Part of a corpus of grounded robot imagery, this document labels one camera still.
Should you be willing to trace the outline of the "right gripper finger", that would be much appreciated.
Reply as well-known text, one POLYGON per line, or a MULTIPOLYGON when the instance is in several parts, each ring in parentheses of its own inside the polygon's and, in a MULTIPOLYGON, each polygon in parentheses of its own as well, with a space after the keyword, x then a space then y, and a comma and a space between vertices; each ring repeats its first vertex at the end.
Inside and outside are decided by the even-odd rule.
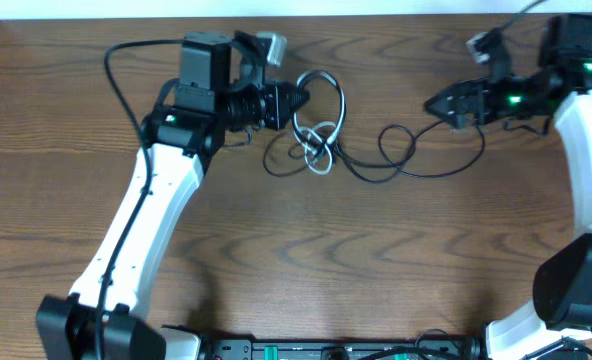
POLYGON ((441 114, 439 119, 454 129, 464 129, 476 124, 476 120, 468 112, 458 113, 455 111, 449 111, 441 114))
POLYGON ((475 96, 474 80, 457 82, 428 99, 424 109, 428 113, 465 113, 475 96))

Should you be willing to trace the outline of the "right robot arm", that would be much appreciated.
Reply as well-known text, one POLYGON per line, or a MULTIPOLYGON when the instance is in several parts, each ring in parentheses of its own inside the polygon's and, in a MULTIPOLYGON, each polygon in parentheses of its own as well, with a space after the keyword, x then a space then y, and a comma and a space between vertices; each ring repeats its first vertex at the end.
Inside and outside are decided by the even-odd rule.
POLYGON ((455 83, 427 100, 427 113, 454 128, 543 116, 564 146, 573 198, 574 238, 537 270, 531 299, 467 340, 464 359, 592 357, 592 15, 551 18, 543 32, 538 70, 513 73, 503 27, 472 37, 473 59, 488 76, 455 83))

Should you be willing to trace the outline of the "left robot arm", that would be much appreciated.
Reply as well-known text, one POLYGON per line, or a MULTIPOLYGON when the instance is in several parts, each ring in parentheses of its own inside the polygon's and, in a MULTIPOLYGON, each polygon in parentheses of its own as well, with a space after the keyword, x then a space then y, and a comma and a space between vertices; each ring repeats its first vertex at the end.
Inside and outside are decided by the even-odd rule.
POLYGON ((283 129, 309 95, 265 74, 282 63, 287 41, 280 34, 193 32, 178 45, 178 75, 134 124, 134 172, 102 244, 69 294, 46 296, 37 311, 50 359, 209 356, 192 331, 147 324, 161 261, 226 133, 283 129))

